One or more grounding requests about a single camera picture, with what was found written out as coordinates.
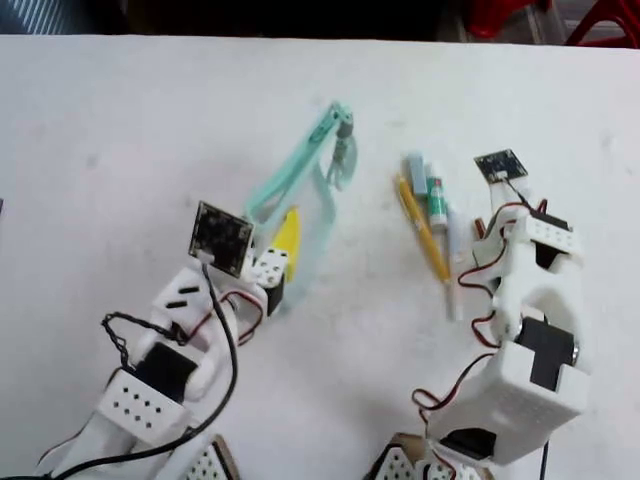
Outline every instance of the red wire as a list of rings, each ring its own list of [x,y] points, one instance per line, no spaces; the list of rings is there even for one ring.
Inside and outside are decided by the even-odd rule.
[[[444,463],[445,466],[451,470],[451,478],[449,480],[456,480],[456,476],[458,475],[458,472],[456,472],[456,469],[453,468],[453,465],[451,465],[449,462],[447,462],[444,458],[442,458],[440,455],[438,455],[435,451],[433,452],[433,454],[436,456],[436,458],[438,459],[438,461],[440,463]]]
[[[249,340],[251,340],[253,338],[254,335],[254,331],[256,328],[258,328],[258,326],[262,323],[262,318],[264,317],[264,309],[262,308],[262,305],[260,305],[260,302],[258,300],[256,300],[255,297],[241,291],[241,290],[229,290],[228,292],[226,292],[224,295],[222,295],[222,297],[220,297],[220,302],[224,302],[225,300],[227,300],[228,297],[230,297],[231,295],[238,295],[242,298],[244,298],[246,301],[248,301],[249,303],[251,303],[254,307],[256,307],[259,311],[260,311],[260,316],[258,317],[258,320],[256,320],[256,322],[249,327],[249,329],[244,332],[242,335],[240,335],[240,337],[238,338],[238,346],[242,346],[245,343],[247,343]],[[196,325],[196,327],[193,329],[193,331],[189,334],[189,337],[187,339],[187,342],[190,342],[191,339],[193,337],[196,336],[196,334],[198,333],[198,330],[200,330],[200,328],[207,323],[207,321],[211,318],[212,312],[208,312],[204,317],[202,317],[202,319],[198,322],[198,324]]]
[[[536,208],[536,210],[540,213],[547,213],[547,204],[549,202],[547,201],[546,198],[543,198],[542,200],[540,200],[540,203],[538,204],[538,208]]]
[[[240,337],[238,338],[238,346],[242,346],[253,338],[253,336],[255,335],[256,328],[258,328],[258,326],[262,323],[262,319],[264,318],[264,308],[262,308],[262,305],[260,304],[260,302],[258,302],[258,300],[255,297],[241,290],[230,290],[226,292],[222,296],[220,301],[224,302],[231,295],[238,295],[244,298],[247,302],[252,304],[254,307],[256,307],[260,311],[260,316],[258,317],[258,320],[256,320],[255,323],[251,327],[249,327],[247,331],[244,332],[242,335],[240,335]]]
[[[492,357],[494,354],[493,353],[483,353],[482,355],[476,357],[476,359],[471,362],[469,365],[467,365],[467,367],[462,371],[462,373],[458,376],[458,379],[456,380],[456,383],[453,385],[453,387],[451,388],[451,390],[449,390],[449,393],[447,394],[446,397],[444,397],[444,399],[439,400],[438,397],[436,397],[433,393],[431,393],[428,390],[425,390],[424,388],[416,388],[412,393],[411,393],[411,400],[413,401],[413,403],[415,403],[418,408],[420,408],[421,410],[426,410],[428,412],[433,412],[435,410],[441,410],[442,408],[446,407],[447,405],[449,405],[453,399],[455,398],[456,394],[458,393],[458,389],[460,388],[460,385],[462,384],[462,382],[464,381],[464,379],[467,377],[467,375],[469,375],[469,372],[471,371],[471,369],[473,369],[473,367],[481,360],[488,358],[488,357]],[[427,398],[429,398],[429,400],[431,400],[432,402],[434,402],[433,405],[426,405],[424,402],[422,402],[419,398],[418,395],[424,395]]]

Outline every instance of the white surface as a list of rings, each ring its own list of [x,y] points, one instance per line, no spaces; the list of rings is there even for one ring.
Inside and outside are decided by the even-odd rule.
[[[622,477],[640,453],[639,53],[12,37],[0,62],[2,474],[29,473],[86,420],[118,361],[99,321],[149,314],[197,201],[239,212],[333,99],[355,113],[360,165],[315,288],[240,351],[217,425],[243,478],[361,478],[394,432],[421,431],[412,388],[445,391],[480,351],[446,321],[393,192],[416,148],[447,158],[471,217],[489,211],[473,157],[512,148],[584,239],[592,406],[552,438],[547,478]],[[539,459],[498,478],[536,478]]]

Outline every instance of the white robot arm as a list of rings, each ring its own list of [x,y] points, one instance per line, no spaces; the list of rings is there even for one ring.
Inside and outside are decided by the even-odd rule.
[[[477,267],[457,280],[491,297],[490,314],[472,322],[491,351],[446,396],[414,391],[426,423],[425,458],[406,475],[416,479],[448,479],[451,469],[459,478],[480,478],[476,469],[507,465],[543,447],[588,405],[593,360],[579,235],[546,213],[546,200],[531,207],[523,194],[529,194],[527,172],[513,152],[476,163],[490,184],[494,214],[472,248]],[[478,328],[485,322],[493,339]],[[480,362],[487,362],[484,369],[465,380]],[[395,448],[393,458],[402,458]],[[395,478],[410,465],[394,464],[391,455],[380,463],[395,472],[380,468],[371,478]]]
[[[248,220],[200,203],[189,247],[193,258],[152,302],[149,321],[119,312],[105,317],[121,367],[81,431],[43,455],[31,478],[239,478],[211,427],[235,387],[236,347],[277,312],[285,283],[293,279],[303,243],[295,202],[309,179],[320,192],[328,233],[336,212],[331,187],[344,188],[356,166],[352,132],[350,111],[333,103],[250,199]],[[320,154],[332,133],[336,144],[324,174]],[[112,325],[121,320],[148,329],[131,353]],[[197,420],[189,405],[203,400],[229,359],[231,380],[222,401]]]

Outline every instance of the black cable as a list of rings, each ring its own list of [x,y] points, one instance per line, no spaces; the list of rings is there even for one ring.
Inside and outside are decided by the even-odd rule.
[[[516,187],[514,187],[513,185],[511,185],[511,182],[509,181],[508,178],[505,178],[503,180],[503,182],[506,182],[507,185],[509,185],[509,187],[511,187],[511,190],[513,190],[513,192],[518,196],[518,198],[520,199],[520,201],[522,203],[525,204],[525,206],[529,209],[529,210],[533,210],[533,207],[529,204],[529,202],[527,202],[527,199],[524,198],[524,195],[522,195],[517,189]]]
[[[547,474],[547,455],[549,455],[549,440],[544,444],[542,449],[542,461],[540,462],[540,480],[544,480],[544,476]]]
[[[75,467],[71,467],[68,470],[65,470],[60,475],[56,477],[52,477],[52,480],[64,480],[65,478],[69,478],[76,473],[82,472],[84,470],[88,470],[90,468],[98,467],[100,465],[110,465],[113,463],[123,463],[123,462],[131,462],[134,460],[141,460],[143,458],[149,458],[156,455],[161,455],[163,453],[171,452],[176,448],[184,445],[192,438],[196,437],[200,433],[202,433],[209,425],[211,425],[216,418],[220,415],[224,407],[226,407],[227,403],[231,399],[231,395],[236,387],[236,382],[238,381],[238,356],[236,351],[236,345],[233,340],[233,335],[231,334],[231,330],[229,328],[229,324],[227,323],[227,318],[222,311],[222,307],[220,306],[220,302],[218,301],[215,292],[213,291],[213,285],[211,285],[211,279],[209,278],[209,272],[207,271],[207,266],[202,264],[202,273],[207,280],[207,285],[209,287],[209,295],[211,295],[211,302],[213,303],[213,309],[216,312],[216,315],[220,319],[222,323],[222,328],[224,329],[225,337],[227,338],[227,343],[229,345],[229,351],[231,354],[231,381],[229,382],[229,388],[225,393],[224,397],[220,404],[216,407],[213,413],[204,420],[200,425],[198,425],[193,430],[187,431],[184,435],[173,440],[169,443],[161,445],[159,447],[150,448],[149,450],[144,450],[136,453],[129,453],[126,455],[114,455],[112,457],[104,457],[98,458],[95,460],[89,460],[87,462],[80,463]],[[41,478],[41,477],[22,477],[22,478]]]
[[[133,372],[133,367],[129,365],[129,350],[127,350],[127,340],[121,337],[120,335],[116,334],[113,328],[111,328],[111,325],[109,325],[114,318],[127,320],[128,322],[131,322],[135,325],[139,325],[141,327],[154,330],[160,335],[162,335],[163,337],[165,337],[167,340],[172,340],[176,342],[181,347],[185,346],[191,340],[191,337],[188,337],[187,334],[180,328],[176,328],[174,330],[167,330],[166,328],[162,328],[159,325],[155,325],[146,320],[142,320],[141,318],[136,318],[132,315],[129,315],[128,313],[122,313],[122,312],[108,313],[107,315],[104,316],[104,319],[102,319],[102,322],[100,322],[100,325],[102,325],[104,329],[107,331],[107,335],[109,335],[111,342],[115,345],[118,352],[120,352],[120,363],[122,364],[123,370],[126,370],[129,373]]]

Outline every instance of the pencil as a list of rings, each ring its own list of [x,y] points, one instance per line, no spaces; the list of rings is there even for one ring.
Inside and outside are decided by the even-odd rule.
[[[409,220],[418,233],[418,238],[420,239],[420,244],[422,245],[423,250],[431,259],[431,263],[436,269],[436,273],[440,280],[443,283],[448,284],[451,278],[449,275],[449,267],[444,261],[444,258],[438,249],[438,245],[433,239],[433,235],[431,235],[431,230],[429,229],[429,225],[427,225],[427,220],[424,218],[420,205],[418,205],[418,202],[416,202],[416,199],[411,194],[409,183],[400,174],[396,176],[396,188],[398,190],[400,202],[402,203]]]

